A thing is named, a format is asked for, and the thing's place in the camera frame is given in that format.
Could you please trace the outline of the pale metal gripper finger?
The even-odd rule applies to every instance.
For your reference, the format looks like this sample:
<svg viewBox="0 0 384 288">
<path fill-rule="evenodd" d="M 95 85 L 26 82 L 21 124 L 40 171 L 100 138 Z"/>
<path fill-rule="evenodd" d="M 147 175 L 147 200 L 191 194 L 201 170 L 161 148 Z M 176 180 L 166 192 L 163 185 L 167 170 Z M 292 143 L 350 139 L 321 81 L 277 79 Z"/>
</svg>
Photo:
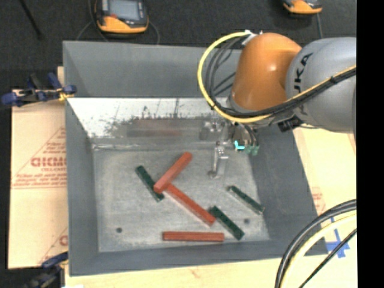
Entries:
<svg viewBox="0 0 384 288">
<path fill-rule="evenodd" d="M 220 162 L 220 155 L 221 155 L 221 143 L 216 142 L 215 148 L 214 148 L 214 153 L 212 156 L 212 165 L 211 169 L 208 172 L 208 176 L 210 178 L 215 178 L 218 173 L 218 167 L 219 167 L 219 162 Z"/>
<path fill-rule="evenodd" d="M 225 175 L 226 166 L 229 160 L 229 154 L 225 149 L 220 150 L 219 152 L 219 175 Z"/>
</svg>

